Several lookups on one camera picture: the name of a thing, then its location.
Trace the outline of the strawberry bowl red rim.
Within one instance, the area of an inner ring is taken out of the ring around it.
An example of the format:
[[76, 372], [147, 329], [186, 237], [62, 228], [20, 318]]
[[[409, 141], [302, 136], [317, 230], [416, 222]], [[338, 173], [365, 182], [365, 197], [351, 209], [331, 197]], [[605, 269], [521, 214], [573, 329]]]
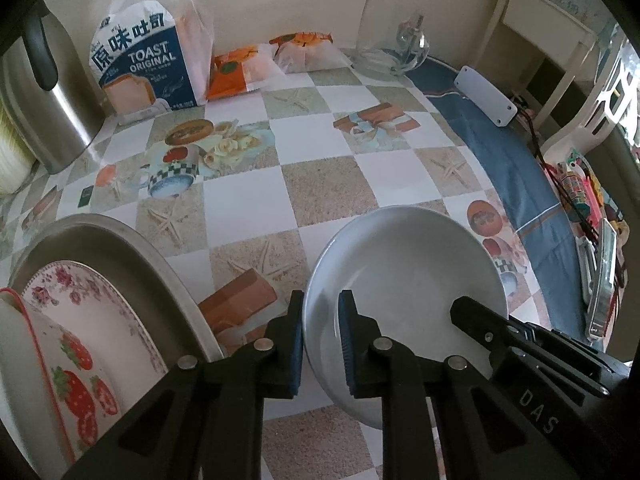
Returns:
[[59, 479], [122, 417], [100, 360], [69, 330], [1, 291], [2, 419], [43, 479]]

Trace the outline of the white round shallow plate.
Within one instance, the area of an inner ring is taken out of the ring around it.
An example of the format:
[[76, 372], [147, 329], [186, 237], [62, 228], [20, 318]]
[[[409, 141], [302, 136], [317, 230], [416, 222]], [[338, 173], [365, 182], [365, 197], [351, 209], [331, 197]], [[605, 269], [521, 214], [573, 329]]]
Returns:
[[457, 354], [490, 376], [488, 351], [450, 320], [454, 300], [469, 296], [506, 316], [506, 295], [485, 248], [458, 222], [418, 206], [370, 211], [340, 229], [312, 271], [303, 306], [310, 366], [330, 399], [358, 422], [382, 426], [378, 399], [349, 392], [338, 326], [338, 296], [347, 289], [357, 311], [417, 356]]

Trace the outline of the colourful clutter pile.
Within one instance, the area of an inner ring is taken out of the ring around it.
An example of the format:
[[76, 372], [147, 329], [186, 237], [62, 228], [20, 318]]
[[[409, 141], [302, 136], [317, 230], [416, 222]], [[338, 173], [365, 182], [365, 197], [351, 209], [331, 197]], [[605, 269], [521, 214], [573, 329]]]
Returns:
[[627, 286], [623, 247], [630, 227], [581, 152], [572, 148], [558, 160], [545, 154], [542, 169], [574, 233], [585, 335], [606, 346]]

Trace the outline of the floral pink rimmed plate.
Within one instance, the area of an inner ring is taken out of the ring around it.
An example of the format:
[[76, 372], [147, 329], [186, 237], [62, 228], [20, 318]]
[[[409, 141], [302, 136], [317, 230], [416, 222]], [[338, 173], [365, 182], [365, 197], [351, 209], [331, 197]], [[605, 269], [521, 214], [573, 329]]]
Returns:
[[134, 309], [90, 266], [72, 260], [49, 263], [27, 282], [23, 295], [98, 352], [116, 382], [156, 382], [167, 372]]

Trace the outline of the stainless steel round tray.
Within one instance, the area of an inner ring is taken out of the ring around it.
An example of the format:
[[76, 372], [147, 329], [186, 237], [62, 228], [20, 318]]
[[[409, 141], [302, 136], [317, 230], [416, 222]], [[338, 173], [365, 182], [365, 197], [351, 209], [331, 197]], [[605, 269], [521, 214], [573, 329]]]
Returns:
[[134, 309], [169, 366], [180, 356], [224, 358], [204, 315], [165, 258], [141, 234], [103, 214], [73, 214], [37, 234], [17, 259], [9, 286], [21, 292], [49, 263], [72, 260], [103, 275]]

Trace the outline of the checkered printed tablecloth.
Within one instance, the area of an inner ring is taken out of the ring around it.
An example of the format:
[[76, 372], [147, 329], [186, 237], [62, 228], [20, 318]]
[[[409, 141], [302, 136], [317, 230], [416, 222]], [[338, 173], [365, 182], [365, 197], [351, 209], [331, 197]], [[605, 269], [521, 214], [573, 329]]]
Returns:
[[511, 312], [582, 327], [572, 228], [524, 142], [430, 61], [403, 82], [350, 68], [119, 127], [59, 174], [35, 168], [1, 202], [1, 267], [71, 214], [144, 236], [194, 300], [243, 273], [286, 297], [329, 239], [390, 205], [448, 214], [494, 253]]

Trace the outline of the white rectangular device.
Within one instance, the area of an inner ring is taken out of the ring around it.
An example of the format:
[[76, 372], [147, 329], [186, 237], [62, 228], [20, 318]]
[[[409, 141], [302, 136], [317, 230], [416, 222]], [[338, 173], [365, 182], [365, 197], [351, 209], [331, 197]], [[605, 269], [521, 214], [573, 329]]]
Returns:
[[518, 108], [488, 79], [470, 66], [463, 66], [454, 86], [471, 100], [497, 127], [506, 127], [512, 122]]

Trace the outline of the napa cabbage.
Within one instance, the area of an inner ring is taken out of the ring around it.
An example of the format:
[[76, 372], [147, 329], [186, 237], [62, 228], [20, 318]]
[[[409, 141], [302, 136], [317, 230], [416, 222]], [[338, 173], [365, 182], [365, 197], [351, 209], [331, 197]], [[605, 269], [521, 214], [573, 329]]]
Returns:
[[9, 114], [0, 108], [0, 193], [11, 195], [27, 180], [36, 161]]

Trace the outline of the stainless steel thermos jug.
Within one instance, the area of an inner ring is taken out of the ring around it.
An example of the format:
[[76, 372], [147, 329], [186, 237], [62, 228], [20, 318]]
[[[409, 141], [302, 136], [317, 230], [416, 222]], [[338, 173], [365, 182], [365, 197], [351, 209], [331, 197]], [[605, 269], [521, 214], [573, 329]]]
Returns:
[[78, 159], [103, 126], [104, 110], [73, 40], [43, 0], [1, 55], [1, 102], [50, 174]]

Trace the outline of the toast bread bag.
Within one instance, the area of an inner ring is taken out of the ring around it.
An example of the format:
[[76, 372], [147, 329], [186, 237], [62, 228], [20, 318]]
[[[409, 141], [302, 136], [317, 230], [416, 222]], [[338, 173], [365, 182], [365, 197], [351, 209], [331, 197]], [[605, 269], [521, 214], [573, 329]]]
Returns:
[[111, 0], [89, 67], [122, 125], [202, 105], [213, 21], [196, 0]]

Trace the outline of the orange snack packet right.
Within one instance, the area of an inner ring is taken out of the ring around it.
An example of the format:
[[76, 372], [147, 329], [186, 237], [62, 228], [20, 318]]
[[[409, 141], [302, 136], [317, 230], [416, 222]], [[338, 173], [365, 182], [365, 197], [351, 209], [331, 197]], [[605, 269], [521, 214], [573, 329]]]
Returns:
[[269, 43], [277, 48], [274, 60], [286, 74], [338, 70], [352, 65], [325, 32], [291, 32], [272, 38]]

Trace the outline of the clear glass pitcher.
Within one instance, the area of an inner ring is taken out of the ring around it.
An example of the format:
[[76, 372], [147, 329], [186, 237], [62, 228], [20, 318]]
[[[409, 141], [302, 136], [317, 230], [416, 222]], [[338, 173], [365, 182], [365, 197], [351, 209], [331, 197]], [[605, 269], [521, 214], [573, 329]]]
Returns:
[[425, 13], [405, 0], [366, 0], [352, 65], [371, 78], [400, 77], [420, 67], [430, 52]]

